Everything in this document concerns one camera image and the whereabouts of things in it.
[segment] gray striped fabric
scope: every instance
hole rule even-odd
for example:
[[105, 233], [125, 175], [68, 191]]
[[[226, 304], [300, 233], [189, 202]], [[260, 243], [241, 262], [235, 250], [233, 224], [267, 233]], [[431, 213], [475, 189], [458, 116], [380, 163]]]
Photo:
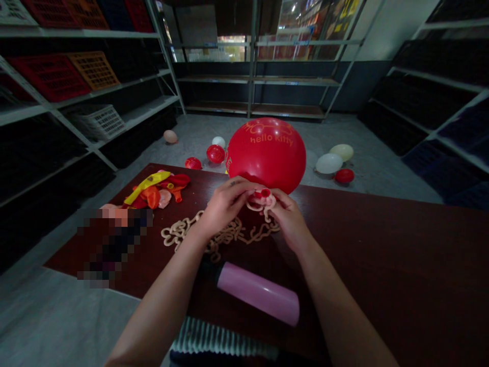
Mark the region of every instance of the gray striped fabric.
[[262, 356], [271, 360], [276, 360], [279, 355], [276, 347], [188, 316], [171, 349], [179, 353], [213, 352], [243, 357]]

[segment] pixelated area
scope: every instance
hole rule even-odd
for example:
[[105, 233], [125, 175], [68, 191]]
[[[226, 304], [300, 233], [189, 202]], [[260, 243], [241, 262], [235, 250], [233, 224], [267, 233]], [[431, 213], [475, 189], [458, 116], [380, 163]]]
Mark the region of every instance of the pixelated area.
[[109, 234], [96, 244], [97, 252], [90, 254], [90, 261], [84, 263], [77, 278], [90, 288], [113, 287], [114, 282], [121, 279], [135, 247], [141, 244], [141, 236], [146, 235], [147, 227], [153, 226], [153, 211], [103, 208], [85, 214], [89, 216], [84, 218], [83, 226], [78, 227], [78, 236], [83, 236], [84, 228], [96, 225], [101, 219], [108, 221]]

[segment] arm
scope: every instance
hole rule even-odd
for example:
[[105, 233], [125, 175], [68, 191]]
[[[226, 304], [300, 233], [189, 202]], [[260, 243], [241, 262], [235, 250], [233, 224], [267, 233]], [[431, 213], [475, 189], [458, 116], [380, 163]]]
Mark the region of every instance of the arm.
[[261, 185], [235, 177], [214, 192], [200, 220], [146, 293], [109, 356], [106, 366], [160, 366], [185, 318], [209, 239], [241, 210]]
[[335, 367], [398, 366], [394, 356], [355, 302], [338, 273], [312, 237], [297, 203], [274, 189], [271, 214], [297, 255], [306, 278], [324, 339]]

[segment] balloon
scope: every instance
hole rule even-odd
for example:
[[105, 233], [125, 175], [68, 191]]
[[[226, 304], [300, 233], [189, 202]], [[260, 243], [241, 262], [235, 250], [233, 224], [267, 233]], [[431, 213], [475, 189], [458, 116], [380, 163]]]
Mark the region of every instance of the balloon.
[[170, 204], [170, 200], [172, 199], [172, 194], [170, 191], [166, 189], [161, 189], [159, 191], [159, 203], [158, 207], [161, 209], [165, 209], [168, 204]]
[[185, 161], [185, 168], [190, 168], [190, 169], [202, 169], [202, 163], [200, 163], [200, 160], [198, 160], [195, 157], [190, 157], [187, 158]]
[[212, 139], [212, 145], [219, 145], [224, 149], [226, 148], [226, 141], [221, 137], [215, 137]]
[[337, 154], [327, 153], [319, 157], [316, 170], [319, 173], [335, 173], [343, 165], [343, 159]]
[[331, 148], [330, 153], [338, 154], [344, 162], [353, 157], [353, 148], [348, 144], [338, 144]]
[[212, 163], [221, 164], [224, 162], [225, 155], [226, 153], [220, 145], [214, 144], [207, 148], [207, 158], [209, 158]]
[[347, 184], [349, 182], [352, 182], [354, 178], [355, 178], [355, 174], [353, 173], [352, 170], [349, 169], [339, 170], [335, 174], [335, 180], [342, 184], [344, 183]]
[[229, 177], [242, 176], [290, 194], [306, 170], [306, 148], [287, 122], [270, 117], [249, 121], [229, 141]]
[[169, 142], [170, 144], [173, 144], [173, 143], [176, 143], [178, 142], [178, 137], [177, 135], [175, 134], [174, 131], [172, 130], [166, 130], [164, 133], [163, 133], [163, 137], [165, 138], [165, 140], [167, 142]]

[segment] red plastic crate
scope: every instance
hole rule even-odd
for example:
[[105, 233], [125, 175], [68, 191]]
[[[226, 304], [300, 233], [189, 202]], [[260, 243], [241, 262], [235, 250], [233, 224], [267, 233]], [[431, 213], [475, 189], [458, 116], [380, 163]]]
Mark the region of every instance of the red plastic crate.
[[44, 28], [81, 28], [65, 0], [22, 0]]
[[66, 0], [71, 13], [83, 29], [108, 30], [97, 0]]
[[15, 98], [24, 102], [35, 102], [36, 100], [28, 94], [23, 87], [6, 74], [0, 74], [0, 85], [7, 88]]
[[64, 55], [7, 58], [7, 61], [50, 102], [60, 102], [91, 91]]
[[125, 0], [127, 12], [136, 32], [154, 33], [144, 0]]

